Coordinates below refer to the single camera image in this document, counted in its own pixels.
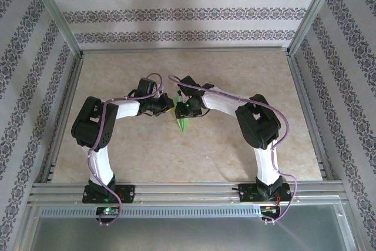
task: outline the white wall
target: white wall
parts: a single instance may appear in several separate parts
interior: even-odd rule
[[[56,0],[82,49],[288,47],[311,0]]]
[[[73,55],[41,0],[0,0],[0,250],[12,250]]]

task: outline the robotic arm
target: robotic arm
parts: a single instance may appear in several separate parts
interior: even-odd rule
[[[209,83],[200,87],[190,76],[185,77],[180,83],[196,86],[200,89],[210,89],[212,92],[193,89],[178,85],[179,94],[186,97],[186,101],[178,102],[175,115],[178,119],[194,118],[202,116],[202,109],[215,109],[237,118],[243,137],[254,149],[257,161],[257,190],[263,200],[269,200],[276,196],[278,189],[283,183],[282,176],[273,168],[271,147],[278,138],[278,130],[281,128],[280,121],[272,110],[252,103],[235,101],[234,96],[221,91]],[[226,93],[217,95],[214,92]],[[256,94],[250,100],[268,104],[266,99]],[[277,167],[276,153],[274,151],[274,164]]]
[[[143,78],[137,89],[132,90],[127,97],[142,98],[151,95],[155,88],[155,81]],[[77,140],[78,145],[82,147],[86,156],[89,157],[89,150],[94,146],[99,134],[101,119],[105,119],[100,142],[91,153],[90,164],[96,177],[90,172],[89,193],[95,199],[105,199],[111,202],[114,200],[113,195],[98,182],[97,178],[112,191],[115,191],[115,175],[111,170],[108,158],[108,143],[112,137],[115,121],[141,114],[159,116],[174,108],[174,103],[166,93],[159,92],[156,96],[147,99],[113,101],[107,104],[105,117],[102,117],[104,104],[99,98],[88,97],[73,123],[71,134]]]

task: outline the green paper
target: green paper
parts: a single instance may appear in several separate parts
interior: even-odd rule
[[[178,102],[183,102],[183,97],[181,97],[180,95],[176,95],[174,97],[174,105],[176,107],[176,104]],[[179,125],[179,128],[181,130],[182,133],[186,133],[187,131],[187,127],[188,127],[188,118],[183,118],[183,119],[176,119],[177,120],[177,124]]]

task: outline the beige floor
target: beige floor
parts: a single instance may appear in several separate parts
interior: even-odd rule
[[[177,86],[167,80],[168,74],[191,75],[197,83],[212,83],[238,95],[263,94],[291,125],[290,136],[277,149],[280,170],[298,180],[321,180],[285,54],[264,51],[86,55],[53,182],[88,181],[86,157],[71,137],[85,99],[125,96],[151,72],[163,76],[165,91],[172,97]],[[245,181],[254,180],[257,172],[254,152],[237,120],[217,111],[190,119],[185,135],[172,111],[118,120],[109,156],[118,182]]]

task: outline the patterned wall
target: patterned wall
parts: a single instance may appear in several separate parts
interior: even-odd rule
[[[288,47],[311,0],[56,0],[82,49]]]
[[[326,0],[296,53],[324,149],[376,250],[376,0]]]
[[[74,58],[41,0],[0,0],[0,34],[0,250],[12,250]]]

